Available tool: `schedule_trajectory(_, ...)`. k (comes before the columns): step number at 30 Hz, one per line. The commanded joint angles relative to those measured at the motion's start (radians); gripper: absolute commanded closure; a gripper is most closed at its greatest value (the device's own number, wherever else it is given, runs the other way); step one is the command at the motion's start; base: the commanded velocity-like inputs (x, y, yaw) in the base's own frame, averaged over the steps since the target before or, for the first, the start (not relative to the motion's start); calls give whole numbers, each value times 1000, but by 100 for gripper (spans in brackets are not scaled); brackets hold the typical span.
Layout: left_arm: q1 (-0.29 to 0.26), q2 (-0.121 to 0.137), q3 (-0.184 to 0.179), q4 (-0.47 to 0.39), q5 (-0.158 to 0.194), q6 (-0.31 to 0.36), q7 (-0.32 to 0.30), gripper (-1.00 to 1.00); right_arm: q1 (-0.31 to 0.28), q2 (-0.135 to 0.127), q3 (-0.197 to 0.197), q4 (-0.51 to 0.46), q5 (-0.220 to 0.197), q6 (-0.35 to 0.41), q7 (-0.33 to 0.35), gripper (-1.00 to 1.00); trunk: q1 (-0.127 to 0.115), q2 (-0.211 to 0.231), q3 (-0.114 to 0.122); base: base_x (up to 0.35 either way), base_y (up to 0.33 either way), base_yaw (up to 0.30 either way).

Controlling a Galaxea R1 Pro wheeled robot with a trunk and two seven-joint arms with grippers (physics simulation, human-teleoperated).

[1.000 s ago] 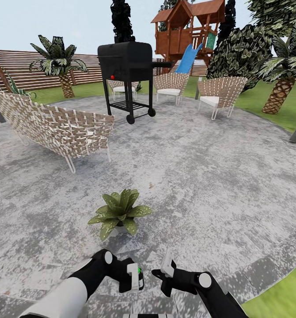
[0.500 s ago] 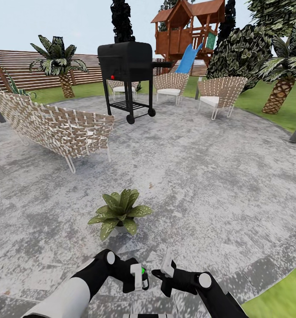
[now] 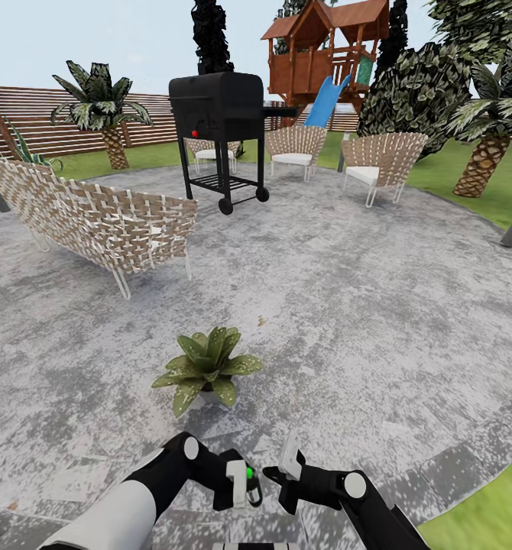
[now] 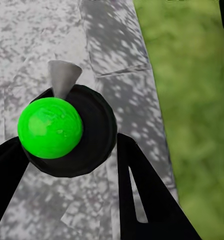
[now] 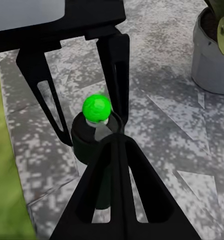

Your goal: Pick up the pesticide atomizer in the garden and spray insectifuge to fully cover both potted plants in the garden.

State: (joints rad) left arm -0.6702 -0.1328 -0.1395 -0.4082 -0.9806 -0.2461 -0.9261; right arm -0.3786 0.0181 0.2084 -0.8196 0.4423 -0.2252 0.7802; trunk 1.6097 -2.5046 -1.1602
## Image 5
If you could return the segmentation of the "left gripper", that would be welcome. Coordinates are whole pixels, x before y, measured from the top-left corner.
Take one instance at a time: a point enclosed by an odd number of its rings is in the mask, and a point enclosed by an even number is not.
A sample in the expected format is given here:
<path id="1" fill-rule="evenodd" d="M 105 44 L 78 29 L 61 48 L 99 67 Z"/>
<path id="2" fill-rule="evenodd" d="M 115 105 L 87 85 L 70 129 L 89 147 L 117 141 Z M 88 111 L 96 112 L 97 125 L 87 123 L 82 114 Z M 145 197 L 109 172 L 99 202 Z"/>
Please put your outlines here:
<path id="1" fill-rule="evenodd" d="M 16 63 L 60 140 L 73 147 L 45 52 L 62 48 L 60 41 L 85 36 L 96 46 L 113 112 L 125 127 L 129 117 L 130 36 L 115 25 L 126 20 L 123 0 L 65 0 L 65 15 L 55 21 L 0 31 L 0 53 L 20 49 Z M 37 85 L 48 81 L 64 131 L 61 131 Z"/>

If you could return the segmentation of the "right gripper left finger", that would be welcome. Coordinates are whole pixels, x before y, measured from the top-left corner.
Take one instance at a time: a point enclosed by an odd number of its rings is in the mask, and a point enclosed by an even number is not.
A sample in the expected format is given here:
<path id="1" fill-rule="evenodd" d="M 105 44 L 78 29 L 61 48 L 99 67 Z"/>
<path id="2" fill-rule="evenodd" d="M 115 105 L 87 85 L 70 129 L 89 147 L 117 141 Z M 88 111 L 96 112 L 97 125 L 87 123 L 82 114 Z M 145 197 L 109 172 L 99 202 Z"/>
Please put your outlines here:
<path id="1" fill-rule="evenodd" d="M 49 240 L 125 240 L 117 133 L 102 138 Z M 111 164 L 110 221 L 92 223 L 105 167 Z"/>

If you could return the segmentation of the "insectifuge atomizer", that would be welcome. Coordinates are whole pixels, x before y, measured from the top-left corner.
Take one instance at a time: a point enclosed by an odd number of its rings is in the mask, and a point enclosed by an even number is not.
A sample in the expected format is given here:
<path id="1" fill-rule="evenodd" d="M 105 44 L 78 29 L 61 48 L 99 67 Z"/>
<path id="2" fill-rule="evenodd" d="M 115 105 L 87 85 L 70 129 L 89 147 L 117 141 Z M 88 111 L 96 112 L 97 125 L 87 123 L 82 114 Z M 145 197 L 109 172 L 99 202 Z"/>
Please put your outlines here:
<path id="1" fill-rule="evenodd" d="M 112 133 L 125 134 L 120 116 L 111 110 L 104 96 L 89 96 L 83 103 L 82 111 L 74 118 L 71 128 L 80 180 L 100 140 Z M 105 167 L 100 187 L 95 209 L 105 210 L 111 202 L 111 164 Z"/>

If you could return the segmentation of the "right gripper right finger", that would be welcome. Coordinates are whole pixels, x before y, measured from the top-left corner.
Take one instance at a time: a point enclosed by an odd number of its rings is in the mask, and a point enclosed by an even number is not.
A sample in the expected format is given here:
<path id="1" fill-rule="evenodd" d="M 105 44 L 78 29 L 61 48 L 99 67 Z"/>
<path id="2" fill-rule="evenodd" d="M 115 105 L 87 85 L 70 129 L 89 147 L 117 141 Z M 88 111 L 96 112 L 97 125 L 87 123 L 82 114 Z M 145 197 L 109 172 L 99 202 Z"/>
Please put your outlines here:
<path id="1" fill-rule="evenodd" d="M 137 142 L 118 133 L 125 240 L 202 240 Z M 148 223 L 137 220 L 131 168 Z"/>

